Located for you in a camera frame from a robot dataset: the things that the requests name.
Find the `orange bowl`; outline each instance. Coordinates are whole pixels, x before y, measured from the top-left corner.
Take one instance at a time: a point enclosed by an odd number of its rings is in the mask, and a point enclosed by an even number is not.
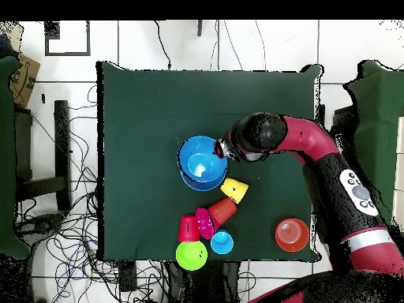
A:
[[[309,228],[300,219],[284,219],[276,227],[276,243],[287,252],[302,250],[309,239]]]

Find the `table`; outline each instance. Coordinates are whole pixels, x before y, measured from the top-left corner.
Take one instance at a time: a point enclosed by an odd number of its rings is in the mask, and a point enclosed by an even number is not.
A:
[[[99,254],[111,260],[175,260],[182,215],[224,198],[219,188],[196,192],[177,166],[181,143],[195,135],[220,138],[257,111],[314,116],[318,65],[300,73],[125,71],[97,62],[99,165],[103,217]],[[263,163],[229,162],[227,177],[249,184],[238,212],[223,226],[233,250],[214,260],[316,261],[307,245],[282,251],[276,224],[297,217],[309,226],[311,202],[298,159],[290,153]]]

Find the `magenta cup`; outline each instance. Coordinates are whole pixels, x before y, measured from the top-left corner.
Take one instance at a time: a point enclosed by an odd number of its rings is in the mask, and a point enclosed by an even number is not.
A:
[[[211,217],[208,209],[199,208],[195,216],[200,235],[205,239],[211,239],[218,230],[219,224]]]

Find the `black chair leg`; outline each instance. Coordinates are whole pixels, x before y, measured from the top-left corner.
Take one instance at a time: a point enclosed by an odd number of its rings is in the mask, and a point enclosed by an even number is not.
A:
[[[198,36],[202,36],[202,21],[203,20],[198,20]]]

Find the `light blue cup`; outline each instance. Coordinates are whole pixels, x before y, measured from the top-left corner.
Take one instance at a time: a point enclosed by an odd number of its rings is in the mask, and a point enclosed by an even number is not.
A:
[[[218,254],[229,253],[233,245],[233,238],[223,229],[218,230],[211,238],[211,249]]]

